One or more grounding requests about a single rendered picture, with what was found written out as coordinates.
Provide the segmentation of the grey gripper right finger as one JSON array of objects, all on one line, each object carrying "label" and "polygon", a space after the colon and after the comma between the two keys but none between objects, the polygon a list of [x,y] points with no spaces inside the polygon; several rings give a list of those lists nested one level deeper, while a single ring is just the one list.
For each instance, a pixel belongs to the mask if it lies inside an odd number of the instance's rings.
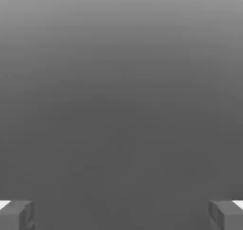
[{"label": "grey gripper right finger", "polygon": [[243,200],[209,201],[212,230],[243,230]]}]

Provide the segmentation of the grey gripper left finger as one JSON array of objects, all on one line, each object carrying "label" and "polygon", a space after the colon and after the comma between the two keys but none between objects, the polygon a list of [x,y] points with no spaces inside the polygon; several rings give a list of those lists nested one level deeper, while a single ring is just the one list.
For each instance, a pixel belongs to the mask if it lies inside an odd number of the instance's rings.
[{"label": "grey gripper left finger", "polygon": [[35,202],[0,200],[0,230],[36,230]]}]

